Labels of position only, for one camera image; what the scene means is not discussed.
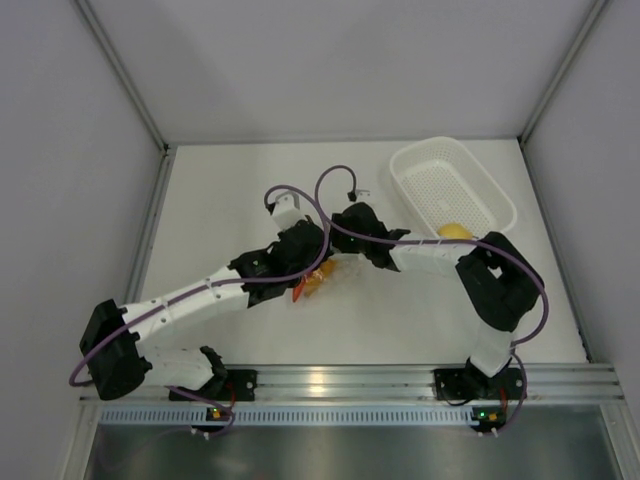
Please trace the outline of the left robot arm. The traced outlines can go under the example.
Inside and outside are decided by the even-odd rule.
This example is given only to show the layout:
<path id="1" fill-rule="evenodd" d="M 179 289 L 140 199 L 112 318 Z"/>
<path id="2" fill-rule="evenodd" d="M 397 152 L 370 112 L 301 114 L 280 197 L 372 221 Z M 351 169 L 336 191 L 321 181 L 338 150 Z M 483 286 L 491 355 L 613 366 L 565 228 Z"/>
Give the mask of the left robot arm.
<path id="1" fill-rule="evenodd" d="M 301 219 L 268 247 L 245 252 L 188 287 L 140 303 L 99 303 L 79 342 L 89 384 L 103 401 L 142 386 L 168 387 L 174 399 L 216 399 L 229 383 L 221 356 L 209 346 L 168 350 L 160 340 L 283 296 L 327 258 L 328 250 L 328 232 Z"/>

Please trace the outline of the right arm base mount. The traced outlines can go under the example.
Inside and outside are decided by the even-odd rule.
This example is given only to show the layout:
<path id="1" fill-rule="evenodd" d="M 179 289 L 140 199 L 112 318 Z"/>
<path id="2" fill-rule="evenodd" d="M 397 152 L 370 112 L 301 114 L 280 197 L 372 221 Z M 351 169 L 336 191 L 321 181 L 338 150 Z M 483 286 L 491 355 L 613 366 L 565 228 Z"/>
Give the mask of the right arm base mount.
<path id="1" fill-rule="evenodd" d="M 450 403 L 476 400 L 518 400 L 524 389 L 522 372 L 507 365 L 487 377 L 469 361 L 462 367 L 443 367 L 433 371 L 435 395 Z"/>

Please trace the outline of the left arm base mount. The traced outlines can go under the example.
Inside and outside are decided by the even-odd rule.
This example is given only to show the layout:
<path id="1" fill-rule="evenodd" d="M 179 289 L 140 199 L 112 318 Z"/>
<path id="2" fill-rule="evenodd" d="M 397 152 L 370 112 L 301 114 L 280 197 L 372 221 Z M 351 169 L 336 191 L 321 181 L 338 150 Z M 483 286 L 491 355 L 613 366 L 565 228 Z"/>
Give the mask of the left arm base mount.
<path id="1" fill-rule="evenodd" d="M 224 380 L 214 377 L 197 390 L 189 390 L 186 387 L 178 387 L 178 390 L 216 402 L 253 402 L 257 377 L 258 372 L 254 369 L 230 369 Z"/>

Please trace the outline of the orange fake fruit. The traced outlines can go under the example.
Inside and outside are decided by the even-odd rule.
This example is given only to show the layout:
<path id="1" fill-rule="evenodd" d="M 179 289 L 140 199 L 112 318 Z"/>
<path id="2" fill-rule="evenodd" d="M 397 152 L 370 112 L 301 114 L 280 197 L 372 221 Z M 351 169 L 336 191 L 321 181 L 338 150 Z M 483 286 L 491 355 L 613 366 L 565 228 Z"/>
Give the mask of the orange fake fruit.
<path id="1" fill-rule="evenodd" d="M 303 293 L 306 297 L 313 295 L 333 274 L 336 268 L 337 262 L 333 259 L 328 259 L 321 263 L 320 266 L 311 272 L 305 281 Z"/>

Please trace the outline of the aluminium mounting rail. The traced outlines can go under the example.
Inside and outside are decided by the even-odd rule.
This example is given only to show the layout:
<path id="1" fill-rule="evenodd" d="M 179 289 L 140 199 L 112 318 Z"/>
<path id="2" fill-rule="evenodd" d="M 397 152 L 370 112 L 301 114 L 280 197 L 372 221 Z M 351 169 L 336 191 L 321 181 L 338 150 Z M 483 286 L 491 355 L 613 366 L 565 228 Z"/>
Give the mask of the aluminium mounting rail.
<path id="1" fill-rule="evenodd" d="M 233 391 L 256 402 L 452 402 L 512 401 L 547 404 L 615 403 L 624 399 L 614 369 L 606 364 L 512 364 L 507 372 L 476 382 L 472 393 L 458 367 L 434 365 L 251 366 Z"/>

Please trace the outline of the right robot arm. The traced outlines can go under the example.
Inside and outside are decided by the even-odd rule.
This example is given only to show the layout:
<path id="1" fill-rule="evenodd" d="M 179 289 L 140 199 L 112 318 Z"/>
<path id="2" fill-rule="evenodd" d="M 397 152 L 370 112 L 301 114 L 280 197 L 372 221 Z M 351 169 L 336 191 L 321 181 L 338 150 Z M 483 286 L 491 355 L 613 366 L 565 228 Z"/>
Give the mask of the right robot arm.
<path id="1" fill-rule="evenodd" d="M 332 214 L 329 223 L 331 244 L 341 253 L 362 255 L 379 269 L 459 280 L 480 319 L 466 362 L 468 388 L 480 397 L 501 388 L 521 319 L 538 300 L 548 315 L 542 278 L 505 235 L 423 239 L 406 229 L 387 229 L 364 202 Z"/>

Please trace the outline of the fake carrot with green leaves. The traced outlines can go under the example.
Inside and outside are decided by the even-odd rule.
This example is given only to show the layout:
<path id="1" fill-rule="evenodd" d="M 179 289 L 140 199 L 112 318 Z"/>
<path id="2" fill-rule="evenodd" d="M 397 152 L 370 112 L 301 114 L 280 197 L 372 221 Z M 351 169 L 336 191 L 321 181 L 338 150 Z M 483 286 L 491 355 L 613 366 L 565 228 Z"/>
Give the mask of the fake carrot with green leaves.
<path id="1" fill-rule="evenodd" d="M 292 302 L 296 303 L 304 292 L 305 281 L 301 280 L 292 290 Z"/>

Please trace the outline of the clear zip top bag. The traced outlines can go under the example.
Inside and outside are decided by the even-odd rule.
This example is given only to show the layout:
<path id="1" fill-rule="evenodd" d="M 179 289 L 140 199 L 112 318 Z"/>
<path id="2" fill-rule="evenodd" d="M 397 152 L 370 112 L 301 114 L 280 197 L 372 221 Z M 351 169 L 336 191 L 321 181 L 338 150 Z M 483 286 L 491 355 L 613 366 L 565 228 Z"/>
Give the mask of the clear zip top bag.
<path id="1" fill-rule="evenodd" d="M 337 262 L 336 268 L 329 279 L 310 297 L 306 297 L 304 293 L 300 296 L 296 303 L 301 304 L 314 297 L 327 296 L 329 293 L 338 292 L 347 287 L 354 286 L 361 277 L 363 268 L 366 265 L 366 259 L 362 254 L 344 254 L 336 253 L 331 255 L 328 259 L 333 259 Z M 306 281 L 307 276 L 311 273 L 307 273 L 301 277 L 301 280 Z"/>

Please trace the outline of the yellow fake pear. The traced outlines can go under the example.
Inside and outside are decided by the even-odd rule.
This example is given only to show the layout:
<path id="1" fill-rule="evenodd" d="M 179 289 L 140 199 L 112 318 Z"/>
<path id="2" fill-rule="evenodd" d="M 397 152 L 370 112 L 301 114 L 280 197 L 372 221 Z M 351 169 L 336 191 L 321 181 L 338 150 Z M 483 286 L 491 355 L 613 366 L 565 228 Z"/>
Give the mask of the yellow fake pear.
<path id="1" fill-rule="evenodd" d="M 444 239 L 471 240 L 472 232 L 459 223 L 448 223 L 438 229 L 438 235 Z"/>

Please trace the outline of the white perforated plastic basket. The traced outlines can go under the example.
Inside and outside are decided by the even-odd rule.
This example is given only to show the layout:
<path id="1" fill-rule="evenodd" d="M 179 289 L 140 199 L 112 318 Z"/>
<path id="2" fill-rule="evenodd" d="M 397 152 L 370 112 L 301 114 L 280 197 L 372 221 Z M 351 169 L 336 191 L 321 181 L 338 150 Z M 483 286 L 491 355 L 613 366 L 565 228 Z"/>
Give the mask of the white perforated plastic basket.
<path id="1" fill-rule="evenodd" d="M 437 136 L 401 148 L 389 160 L 389 174 L 410 215 L 431 237 L 453 223 L 482 237 L 506 233 L 517 222 L 511 198 L 454 138 Z"/>

